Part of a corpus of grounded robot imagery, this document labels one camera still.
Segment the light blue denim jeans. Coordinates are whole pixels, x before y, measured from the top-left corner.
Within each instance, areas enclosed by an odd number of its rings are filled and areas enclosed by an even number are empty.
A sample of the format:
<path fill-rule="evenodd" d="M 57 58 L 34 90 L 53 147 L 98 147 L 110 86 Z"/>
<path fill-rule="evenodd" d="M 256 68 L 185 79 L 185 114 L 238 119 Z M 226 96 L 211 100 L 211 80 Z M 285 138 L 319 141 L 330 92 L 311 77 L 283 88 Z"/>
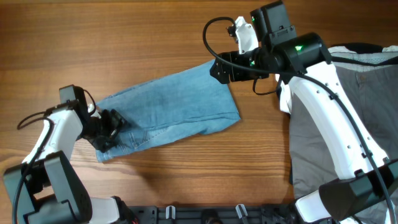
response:
<path fill-rule="evenodd" d="M 220 132 L 237 123 L 241 118 L 228 86 L 210 75 L 213 64 L 131 86 L 98 102 L 99 109 L 115 109 L 128 125 L 114 147 L 96 152 L 97 160 Z"/>

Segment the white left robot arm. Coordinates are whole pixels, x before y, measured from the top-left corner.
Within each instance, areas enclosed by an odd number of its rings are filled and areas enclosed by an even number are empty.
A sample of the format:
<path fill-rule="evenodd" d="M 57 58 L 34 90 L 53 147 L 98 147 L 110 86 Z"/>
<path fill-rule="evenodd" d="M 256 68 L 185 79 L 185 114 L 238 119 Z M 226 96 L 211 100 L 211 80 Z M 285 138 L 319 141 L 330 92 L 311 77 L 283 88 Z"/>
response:
<path fill-rule="evenodd" d="M 25 160 L 4 173 L 13 223 L 138 223 L 118 197 L 91 198 L 70 164 L 88 112 L 77 101 L 24 118 L 18 129 L 36 121 L 44 129 Z"/>

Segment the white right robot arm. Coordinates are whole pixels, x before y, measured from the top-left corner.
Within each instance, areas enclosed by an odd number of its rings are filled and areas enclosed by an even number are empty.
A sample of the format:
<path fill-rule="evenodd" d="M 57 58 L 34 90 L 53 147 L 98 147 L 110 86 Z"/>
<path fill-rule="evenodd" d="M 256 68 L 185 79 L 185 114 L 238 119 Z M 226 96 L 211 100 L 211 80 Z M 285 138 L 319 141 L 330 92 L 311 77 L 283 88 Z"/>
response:
<path fill-rule="evenodd" d="M 397 161 L 360 121 L 317 34 L 278 38 L 271 48 L 226 52 L 215 59 L 211 75 L 223 84 L 278 74 L 304 104 L 328 147 L 337 177 L 298 198 L 290 206 L 292 221 L 343 221 L 386 202 L 388 222 L 397 222 L 391 199 L 397 188 Z"/>

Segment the black and grey mesh garment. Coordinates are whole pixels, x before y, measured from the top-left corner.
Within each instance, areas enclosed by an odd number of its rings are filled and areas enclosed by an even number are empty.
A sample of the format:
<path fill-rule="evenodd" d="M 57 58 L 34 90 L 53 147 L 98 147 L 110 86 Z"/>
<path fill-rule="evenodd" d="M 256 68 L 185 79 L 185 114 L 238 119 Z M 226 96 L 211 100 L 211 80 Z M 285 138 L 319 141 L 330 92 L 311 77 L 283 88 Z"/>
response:
<path fill-rule="evenodd" d="M 397 65 L 397 46 L 383 47 L 363 42 L 336 44 L 329 49 L 336 67 L 367 72 Z"/>

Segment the black base rail with clips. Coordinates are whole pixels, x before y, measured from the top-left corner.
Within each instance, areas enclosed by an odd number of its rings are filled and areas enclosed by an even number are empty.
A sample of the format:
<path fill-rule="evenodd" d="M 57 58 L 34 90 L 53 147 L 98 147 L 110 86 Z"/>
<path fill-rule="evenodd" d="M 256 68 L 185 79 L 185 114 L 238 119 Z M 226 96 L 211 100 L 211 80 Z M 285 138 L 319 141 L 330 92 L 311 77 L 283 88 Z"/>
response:
<path fill-rule="evenodd" d="M 250 207 L 238 204 L 233 207 L 168 207 L 135 206 L 136 223 L 145 224 L 201 224 L 205 212 L 213 212 L 225 224 L 303 223 L 298 213 L 286 204 L 265 204 Z"/>

